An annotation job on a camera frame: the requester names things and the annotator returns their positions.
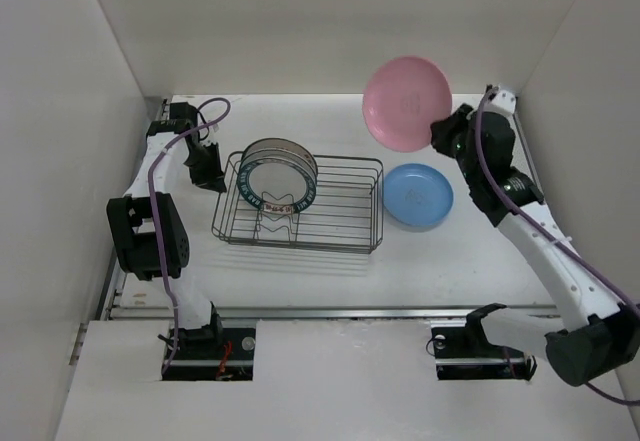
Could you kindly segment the pink plastic plate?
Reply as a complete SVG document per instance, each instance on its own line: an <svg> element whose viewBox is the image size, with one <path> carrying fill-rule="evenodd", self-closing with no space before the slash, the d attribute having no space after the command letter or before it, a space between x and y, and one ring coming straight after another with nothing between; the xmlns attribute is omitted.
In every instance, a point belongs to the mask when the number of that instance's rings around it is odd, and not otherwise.
<svg viewBox="0 0 640 441"><path fill-rule="evenodd" d="M418 56L386 62L367 82L362 114L372 137L396 152L419 151L431 143L431 126L452 112L448 80L439 67Z"/></svg>

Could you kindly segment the blue plastic plate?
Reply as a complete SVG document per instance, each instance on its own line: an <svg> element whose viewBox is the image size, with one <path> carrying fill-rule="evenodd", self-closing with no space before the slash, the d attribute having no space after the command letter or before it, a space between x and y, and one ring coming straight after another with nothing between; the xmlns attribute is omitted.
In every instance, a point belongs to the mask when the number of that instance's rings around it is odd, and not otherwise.
<svg viewBox="0 0 640 441"><path fill-rule="evenodd" d="M435 168L419 163L394 167L383 180L383 205L399 223L414 229L441 224L454 204L448 179Z"/></svg>

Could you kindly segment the white plate with grey pattern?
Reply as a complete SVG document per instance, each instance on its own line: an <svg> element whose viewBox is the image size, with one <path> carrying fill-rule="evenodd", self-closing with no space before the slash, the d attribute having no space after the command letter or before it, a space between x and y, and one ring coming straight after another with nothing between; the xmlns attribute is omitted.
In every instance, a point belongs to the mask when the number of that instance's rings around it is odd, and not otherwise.
<svg viewBox="0 0 640 441"><path fill-rule="evenodd" d="M270 137L256 140L245 148L243 157L265 150L277 150L296 155L302 158L315 173L318 172L317 162L311 152L302 145L285 138Z"/></svg>

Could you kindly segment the teal rimmed white plate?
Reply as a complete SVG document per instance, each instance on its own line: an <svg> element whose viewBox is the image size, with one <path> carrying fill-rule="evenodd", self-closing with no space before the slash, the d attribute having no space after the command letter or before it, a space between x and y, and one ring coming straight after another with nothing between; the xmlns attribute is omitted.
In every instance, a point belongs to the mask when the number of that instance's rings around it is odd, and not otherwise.
<svg viewBox="0 0 640 441"><path fill-rule="evenodd" d="M276 214L308 209L317 193L317 174L295 155L254 154L243 157L236 185L254 208Z"/></svg>

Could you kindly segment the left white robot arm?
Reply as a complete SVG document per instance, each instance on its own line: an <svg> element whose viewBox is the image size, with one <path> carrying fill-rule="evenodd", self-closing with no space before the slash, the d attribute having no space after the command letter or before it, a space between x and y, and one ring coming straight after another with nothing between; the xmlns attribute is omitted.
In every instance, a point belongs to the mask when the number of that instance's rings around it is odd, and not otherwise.
<svg viewBox="0 0 640 441"><path fill-rule="evenodd" d="M204 121L199 108L171 103L168 117L148 128L134 181L106 207L121 269L152 283L173 311L177 327L167 343L180 350L191 347L205 358L221 351L224 334L213 303L186 271L189 238L171 192L183 169L193 186L226 191L218 144L204 139L215 125Z"/></svg>

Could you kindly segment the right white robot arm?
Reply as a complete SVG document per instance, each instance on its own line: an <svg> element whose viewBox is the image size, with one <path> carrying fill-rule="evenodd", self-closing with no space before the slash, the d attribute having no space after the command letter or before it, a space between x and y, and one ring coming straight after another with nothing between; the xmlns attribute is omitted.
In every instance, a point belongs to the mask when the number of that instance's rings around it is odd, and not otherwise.
<svg viewBox="0 0 640 441"><path fill-rule="evenodd" d="M435 123L432 146L454 159L474 205L525 258L559 312L549 320L493 303L469 313L465 347L505 347L542 358L570 386L631 362L639 351L639 308L589 272L561 233L536 184L513 164L507 118L461 105Z"/></svg>

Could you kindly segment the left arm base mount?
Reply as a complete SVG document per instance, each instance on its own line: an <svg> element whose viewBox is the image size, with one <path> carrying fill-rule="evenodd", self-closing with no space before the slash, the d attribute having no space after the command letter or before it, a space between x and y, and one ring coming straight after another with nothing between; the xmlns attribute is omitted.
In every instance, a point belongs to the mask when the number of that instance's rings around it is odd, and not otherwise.
<svg viewBox="0 0 640 441"><path fill-rule="evenodd" d="M252 381L256 329L224 328L220 340L180 341L163 381Z"/></svg>

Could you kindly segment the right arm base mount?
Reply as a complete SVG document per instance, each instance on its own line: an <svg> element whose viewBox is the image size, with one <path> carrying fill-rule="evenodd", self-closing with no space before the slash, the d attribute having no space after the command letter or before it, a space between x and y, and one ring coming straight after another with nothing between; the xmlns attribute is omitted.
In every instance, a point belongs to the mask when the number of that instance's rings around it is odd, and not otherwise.
<svg viewBox="0 0 640 441"><path fill-rule="evenodd" d="M472 341L463 326L435 326L425 346L435 359L439 381L517 380L529 382L537 371L533 355Z"/></svg>

